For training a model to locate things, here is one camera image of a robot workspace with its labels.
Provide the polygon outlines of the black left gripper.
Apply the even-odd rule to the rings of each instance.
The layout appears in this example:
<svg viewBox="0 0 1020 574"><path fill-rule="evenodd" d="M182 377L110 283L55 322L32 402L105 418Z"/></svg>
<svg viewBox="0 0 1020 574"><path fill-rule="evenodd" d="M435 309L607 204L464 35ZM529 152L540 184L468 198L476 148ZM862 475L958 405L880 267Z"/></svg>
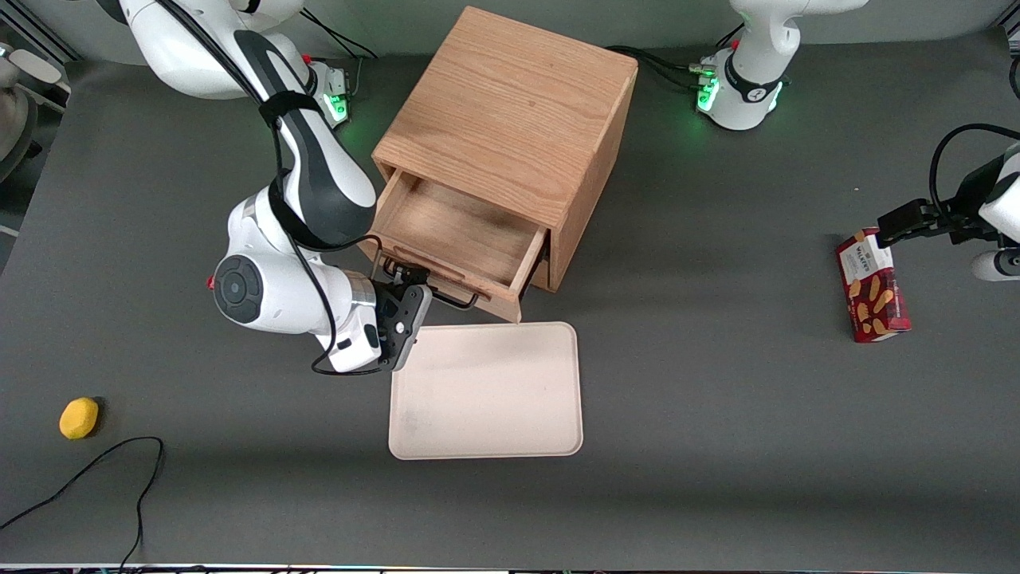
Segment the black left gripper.
<svg viewBox="0 0 1020 574"><path fill-rule="evenodd" d="M1006 182L999 182L1004 163L1001 154L959 182L953 199L941 203L947 226L940 225L939 208L929 200L911 200L883 214L877 219L879 247L885 250L914 238L940 234L950 236L951 242L972 239L1005 242L1004 234L979 214L981 207L1000 200L1006 193Z"/></svg>

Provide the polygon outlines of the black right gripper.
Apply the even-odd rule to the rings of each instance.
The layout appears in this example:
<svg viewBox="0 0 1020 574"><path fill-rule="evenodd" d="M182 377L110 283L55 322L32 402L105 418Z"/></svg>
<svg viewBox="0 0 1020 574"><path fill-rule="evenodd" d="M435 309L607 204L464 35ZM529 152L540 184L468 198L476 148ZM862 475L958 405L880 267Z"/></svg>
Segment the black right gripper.
<svg viewBox="0 0 1020 574"><path fill-rule="evenodd" d="M394 372L401 370L410 356L429 312L434 291L429 285L430 270L421 266L382 264L380 271L390 283L373 283L379 367L385 372Z"/></svg>

